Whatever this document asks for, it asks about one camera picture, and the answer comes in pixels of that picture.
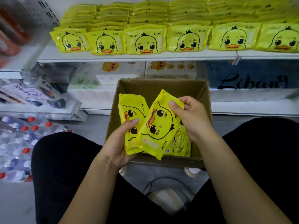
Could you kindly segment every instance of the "duck eye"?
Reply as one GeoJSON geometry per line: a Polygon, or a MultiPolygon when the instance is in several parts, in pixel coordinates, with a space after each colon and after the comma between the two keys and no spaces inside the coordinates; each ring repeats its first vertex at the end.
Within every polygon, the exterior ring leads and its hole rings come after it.
{"type": "Polygon", "coordinates": [[[276,46],[278,46],[278,45],[280,45],[280,44],[281,44],[281,40],[276,40],[276,41],[275,41],[275,45],[276,45],[276,46]]]}
{"type": "Polygon", "coordinates": [[[157,128],[156,128],[155,125],[152,125],[152,126],[150,127],[150,132],[151,132],[151,133],[156,133],[156,130],[157,130],[157,128]]]}
{"type": "Polygon", "coordinates": [[[137,134],[137,128],[136,127],[131,128],[131,134],[137,134]]]}
{"type": "Polygon", "coordinates": [[[128,115],[129,115],[129,117],[133,117],[133,112],[132,112],[132,110],[129,110],[129,111],[128,111],[128,115]]]}
{"type": "Polygon", "coordinates": [[[162,110],[159,109],[159,110],[157,111],[157,115],[161,117],[161,116],[164,115],[164,112],[163,112],[162,110]]]}
{"type": "Polygon", "coordinates": [[[296,41],[291,41],[290,46],[294,46],[294,45],[296,45],[296,41]]]}

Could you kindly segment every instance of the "yellow wet wipes package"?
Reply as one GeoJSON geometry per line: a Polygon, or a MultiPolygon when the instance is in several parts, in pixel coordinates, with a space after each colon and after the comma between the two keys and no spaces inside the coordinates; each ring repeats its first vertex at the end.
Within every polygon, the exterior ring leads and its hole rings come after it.
{"type": "Polygon", "coordinates": [[[299,52],[299,24],[263,24],[256,50],[299,52]]]}
{"type": "Polygon", "coordinates": [[[89,50],[85,28],[54,30],[50,35],[60,52],[83,52],[89,50]]]}
{"type": "Polygon", "coordinates": [[[125,151],[127,155],[142,152],[142,150],[136,146],[136,140],[137,133],[140,131],[140,127],[144,123],[144,118],[149,111],[147,103],[144,97],[140,95],[120,93],[118,96],[118,111],[121,123],[124,123],[126,120],[139,118],[139,123],[125,134],[125,151]]]}
{"type": "Polygon", "coordinates": [[[173,154],[175,156],[189,157],[191,153],[191,145],[185,126],[180,125],[168,148],[173,149],[173,154]]]}
{"type": "Polygon", "coordinates": [[[127,28],[124,38],[128,54],[156,54],[166,50],[166,26],[145,24],[127,28]]]}
{"type": "Polygon", "coordinates": [[[257,40],[261,23],[225,23],[213,26],[209,49],[239,51],[252,49],[257,40]]]}
{"type": "Polygon", "coordinates": [[[173,52],[201,51],[207,47],[211,26],[178,25],[167,28],[167,50],[173,52]]]}
{"type": "Polygon", "coordinates": [[[158,160],[161,160],[181,122],[181,118],[170,109],[170,100],[184,107],[183,102],[161,90],[137,135],[136,146],[158,160]]]}
{"type": "Polygon", "coordinates": [[[93,31],[86,33],[90,52],[95,55],[122,54],[126,52],[123,31],[93,31]]]}

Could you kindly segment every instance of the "leg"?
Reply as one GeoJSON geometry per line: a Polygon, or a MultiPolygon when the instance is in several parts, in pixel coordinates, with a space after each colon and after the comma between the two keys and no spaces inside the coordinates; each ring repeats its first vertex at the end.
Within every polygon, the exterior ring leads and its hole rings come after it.
{"type": "MultiPolygon", "coordinates": [[[[223,139],[254,181],[293,222],[298,223],[299,124],[284,118],[256,118],[223,139]]],[[[196,194],[189,212],[206,222],[225,223],[211,180],[196,194]]]]}
{"type": "MultiPolygon", "coordinates": [[[[32,154],[32,173],[37,224],[57,224],[73,199],[92,160],[102,146],[74,133],[55,133],[42,138],[32,154]]],[[[118,174],[107,223],[149,222],[169,215],[118,174]]]]}

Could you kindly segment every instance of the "cartoon duck face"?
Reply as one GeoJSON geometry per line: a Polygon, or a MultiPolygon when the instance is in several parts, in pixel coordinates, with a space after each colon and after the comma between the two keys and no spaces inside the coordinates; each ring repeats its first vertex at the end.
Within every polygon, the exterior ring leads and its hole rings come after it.
{"type": "Polygon", "coordinates": [[[246,45],[246,32],[234,26],[231,30],[227,31],[223,38],[219,49],[221,50],[236,50],[245,49],[246,45]]]}
{"type": "Polygon", "coordinates": [[[102,70],[110,72],[110,71],[115,71],[116,69],[118,69],[118,67],[119,67],[118,62],[104,62],[102,70]]]}
{"type": "Polygon", "coordinates": [[[146,33],[141,34],[141,37],[137,38],[135,47],[136,54],[137,52],[140,52],[141,54],[158,53],[156,39],[146,33]]]}
{"type": "Polygon", "coordinates": [[[146,121],[147,127],[144,128],[144,132],[141,134],[148,135],[156,140],[166,137],[171,130],[174,130],[171,112],[160,106],[159,102],[157,102],[156,107],[153,107],[146,121]]]}
{"type": "MultiPolygon", "coordinates": [[[[123,113],[125,117],[125,121],[132,120],[135,118],[139,118],[140,120],[142,120],[145,118],[144,114],[138,108],[132,106],[125,106],[125,105],[122,106],[126,107],[124,109],[125,112],[123,113]]],[[[128,137],[128,141],[131,141],[133,138],[136,138],[139,129],[140,129],[139,123],[136,126],[129,129],[130,136],[128,137]]]]}
{"type": "Polygon", "coordinates": [[[269,50],[290,52],[296,51],[299,43],[299,32],[287,27],[285,30],[278,32],[269,46],[269,50]]]}
{"type": "Polygon", "coordinates": [[[84,51],[86,50],[82,39],[79,36],[68,32],[65,32],[65,35],[62,37],[62,43],[66,52],[81,51],[81,49],[84,51]]]}
{"type": "Polygon", "coordinates": [[[103,32],[102,36],[97,38],[97,52],[104,54],[118,53],[114,37],[106,35],[105,32],[103,32]]]}
{"type": "Polygon", "coordinates": [[[186,34],[179,37],[176,51],[198,51],[199,42],[199,36],[188,30],[186,31],[186,34]]]}
{"type": "Polygon", "coordinates": [[[152,62],[152,69],[161,70],[165,68],[166,61],[153,61],[152,62]]]}

